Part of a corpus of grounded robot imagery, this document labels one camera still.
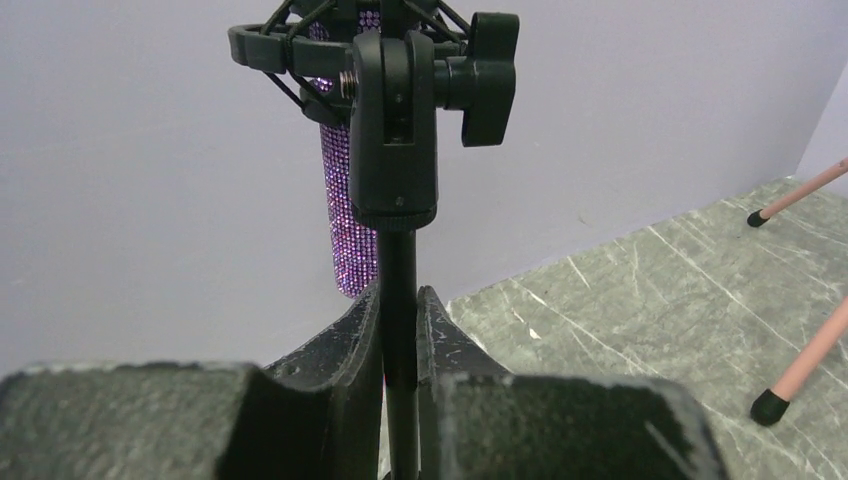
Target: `wall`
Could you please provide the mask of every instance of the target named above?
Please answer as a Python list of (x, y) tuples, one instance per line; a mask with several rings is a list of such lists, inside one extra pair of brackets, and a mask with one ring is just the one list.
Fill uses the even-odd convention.
[[(798, 171), (799, 180), (809, 180), (839, 160), (848, 157), (848, 65), (842, 72), (833, 96), (822, 113), (810, 144), (804, 152)], [(848, 197), (848, 175), (825, 187), (825, 190)]]
[[(264, 363), (347, 307), (317, 127), (229, 58), (277, 1), (4, 2), (0, 371)], [(454, 7), (523, 31), (505, 145), (440, 116), (445, 300), (791, 174), (848, 55), (843, 0)]]

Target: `chair leg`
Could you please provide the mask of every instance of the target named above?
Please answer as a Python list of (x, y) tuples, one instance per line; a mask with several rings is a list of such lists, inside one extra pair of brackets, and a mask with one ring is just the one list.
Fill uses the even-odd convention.
[(780, 200), (772, 203), (768, 207), (763, 208), (761, 210), (757, 210), (756, 212), (749, 215), (748, 225), (754, 228), (761, 227), (764, 223), (769, 221), (771, 217), (777, 215), (781, 210), (786, 209), (793, 203), (798, 202), (802, 198), (815, 192), (821, 187), (827, 185), (828, 183), (836, 180), (842, 175), (845, 175), (846, 173), (848, 173), (848, 158), (841, 160), (836, 165), (816, 175), (813, 179), (801, 185), (800, 187), (798, 187), (785, 197), (781, 198)]
[(765, 427), (779, 422), (789, 408), (792, 397), (819, 366), (839, 338), (848, 330), (848, 297), (819, 328), (810, 343), (801, 350), (774, 386), (757, 398), (751, 406), (751, 419)]

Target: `marble floor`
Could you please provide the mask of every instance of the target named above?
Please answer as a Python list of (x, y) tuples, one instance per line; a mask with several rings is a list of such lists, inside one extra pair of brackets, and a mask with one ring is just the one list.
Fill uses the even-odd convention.
[(760, 229), (745, 223), (798, 185), (783, 179), (688, 212), (448, 310), (515, 373), (649, 374), (687, 386), (734, 479), (846, 478), (848, 339), (779, 424), (747, 416), (848, 295), (848, 200), (817, 193)]

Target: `tightening knob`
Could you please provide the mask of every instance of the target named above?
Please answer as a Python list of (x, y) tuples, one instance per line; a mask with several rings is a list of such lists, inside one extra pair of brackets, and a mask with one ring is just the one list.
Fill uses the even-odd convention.
[(436, 62), (436, 100), (462, 110), (462, 144), (500, 145), (515, 98), (519, 20), (506, 13), (476, 13), (465, 56)]

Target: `black leg cap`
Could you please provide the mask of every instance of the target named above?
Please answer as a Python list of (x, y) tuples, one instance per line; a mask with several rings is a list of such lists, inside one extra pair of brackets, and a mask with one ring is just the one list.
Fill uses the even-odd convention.
[(766, 390), (751, 405), (751, 420), (764, 427), (770, 427), (783, 418), (787, 408), (789, 408), (789, 402), (778, 397), (771, 390)]
[(760, 212), (762, 212), (762, 210), (757, 210), (756, 212), (748, 216), (748, 225), (754, 228), (759, 228), (762, 227), (763, 224), (768, 222), (768, 218), (761, 217)]

